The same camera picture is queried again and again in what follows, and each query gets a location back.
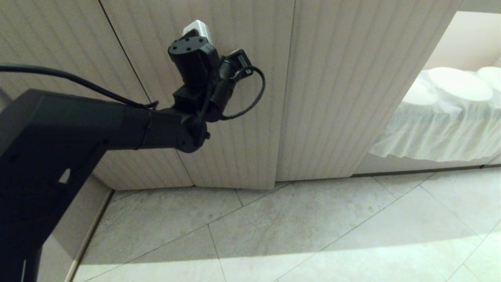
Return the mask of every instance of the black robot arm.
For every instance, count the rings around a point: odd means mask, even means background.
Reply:
[[[263,94],[264,75],[243,50],[220,58],[193,30],[168,52],[184,85],[162,110],[62,71],[0,64],[0,71],[60,76],[122,102],[30,89],[0,114],[1,281],[36,281],[43,243],[107,150],[194,152],[210,137],[206,122],[235,118]],[[256,101],[223,115],[236,83],[254,71],[263,79]]]

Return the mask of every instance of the white plug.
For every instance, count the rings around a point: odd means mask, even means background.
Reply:
[[[197,30],[200,36],[206,37],[209,43],[212,44],[212,39],[210,38],[209,26],[207,26],[201,20],[196,20],[193,23],[189,24],[187,27],[183,29],[183,35],[187,34],[191,30]]]

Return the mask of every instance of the baseboard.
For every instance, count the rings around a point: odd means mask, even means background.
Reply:
[[[85,254],[85,251],[87,250],[87,247],[89,246],[89,243],[92,239],[92,236],[94,235],[94,232],[96,231],[96,228],[101,221],[101,218],[103,217],[104,211],[106,210],[106,207],[110,203],[111,196],[113,195],[113,192],[115,190],[110,189],[108,193],[106,194],[105,198],[103,199],[103,202],[101,203],[101,206],[99,206],[99,210],[96,213],[96,216],[92,220],[92,224],[89,227],[87,234],[85,235],[84,240],[82,241],[82,245],[80,245],[80,248],[78,249],[77,256],[73,260],[73,263],[71,264],[71,268],[68,271],[68,274],[65,278],[65,282],[71,282],[73,280],[73,277],[75,276],[75,273],[77,272],[76,270],[78,269],[78,266],[80,265],[80,262],[82,261],[82,258]]]
[[[363,174],[354,174],[354,175],[350,176],[350,178],[369,177],[369,176],[385,176],[385,175],[417,174],[417,173],[428,173],[428,172],[474,170],[474,169],[483,169],[483,168],[490,168],[490,167],[501,167],[501,165],[468,166],[468,167],[458,167],[458,168],[441,168],[441,169],[417,170],[417,171],[363,173]]]

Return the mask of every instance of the ribbed panel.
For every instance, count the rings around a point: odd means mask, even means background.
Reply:
[[[241,118],[209,124],[211,139],[193,154],[181,154],[198,186],[272,188],[275,181],[284,90],[292,28],[293,1],[103,1],[127,55],[152,99],[173,103],[182,85],[168,46],[194,20],[210,27],[220,55],[242,48],[266,75],[266,92]],[[252,103],[258,77],[235,89],[226,113]]]
[[[108,151],[94,174],[119,190],[193,185],[174,150]]]
[[[129,99],[148,102],[97,1],[2,2],[0,50],[1,62],[66,70]],[[18,97],[29,88],[105,98],[64,79],[41,75],[2,73],[0,85],[11,98]],[[170,162],[156,160],[145,167],[144,162],[153,159],[151,151],[113,152],[104,157],[106,165],[100,165],[95,172],[117,190],[125,189],[125,184],[114,178],[126,176],[132,183],[153,184],[153,173],[156,176],[155,188],[192,185],[174,150],[154,157],[169,158]]]
[[[297,0],[277,181],[348,177],[461,0]]]

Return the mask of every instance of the tile floor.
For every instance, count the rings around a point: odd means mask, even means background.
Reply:
[[[500,168],[116,192],[74,282],[499,282],[500,193]]]

